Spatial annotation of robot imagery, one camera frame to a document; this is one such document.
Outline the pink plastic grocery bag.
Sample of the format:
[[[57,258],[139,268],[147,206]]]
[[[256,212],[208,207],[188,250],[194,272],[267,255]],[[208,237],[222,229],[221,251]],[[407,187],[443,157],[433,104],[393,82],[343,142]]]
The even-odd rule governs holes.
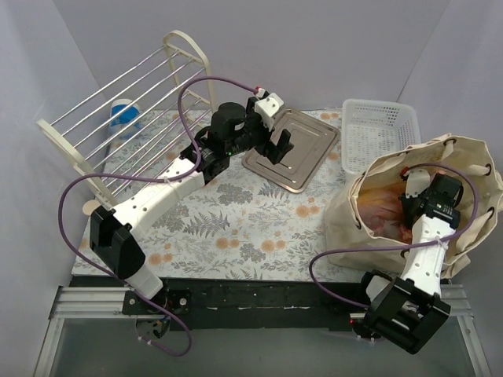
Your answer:
[[[399,199],[405,190],[406,184],[402,182],[360,191],[357,200],[358,213],[375,237],[402,243],[412,242],[412,231],[405,226],[402,202]]]

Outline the beige canvas tote bag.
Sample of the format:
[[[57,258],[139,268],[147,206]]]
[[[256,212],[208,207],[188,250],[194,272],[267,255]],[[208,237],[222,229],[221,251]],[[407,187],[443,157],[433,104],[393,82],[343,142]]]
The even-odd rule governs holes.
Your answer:
[[[502,178],[485,141],[452,134],[375,159],[332,198],[324,213],[325,239],[327,249],[338,252],[329,256],[330,262],[365,271],[402,271],[406,262],[402,255],[404,244],[375,237],[360,218],[357,200],[362,189],[399,183],[404,168],[420,163],[441,163],[459,170],[470,180],[464,185],[458,207],[461,225],[468,230],[449,242],[442,277],[452,278],[470,264],[469,252],[497,226],[497,216],[502,210]]]

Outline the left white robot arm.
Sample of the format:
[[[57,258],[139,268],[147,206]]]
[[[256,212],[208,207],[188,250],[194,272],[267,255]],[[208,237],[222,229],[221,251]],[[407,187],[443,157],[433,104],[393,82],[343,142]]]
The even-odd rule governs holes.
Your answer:
[[[250,97],[245,106],[221,104],[210,125],[197,132],[194,144],[161,174],[160,183],[146,185],[111,210],[98,207],[91,214],[91,250],[140,295],[148,313],[161,313],[167,295],[161,279],[148,267],[139,240],[175,204],[226,170],[232,156],[254,149],[271,163],[279,163],[293,148],[287,130],[277,142],[271,140],[283,108],[275,93]]]

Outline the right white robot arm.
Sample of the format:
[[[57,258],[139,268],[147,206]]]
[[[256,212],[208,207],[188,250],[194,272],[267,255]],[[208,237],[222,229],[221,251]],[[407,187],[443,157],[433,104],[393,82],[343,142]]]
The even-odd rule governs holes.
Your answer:
[[[390,278],[374,272],[355,295],[365,311],[363,324],[410,354],[417,353],[442,327],[450,306],[441,299],[441,272],[452,236],[460,222],[456,206],[464,189],[446,174],[411,170],[401,195],[406,228],[412,247],[402,274]]]

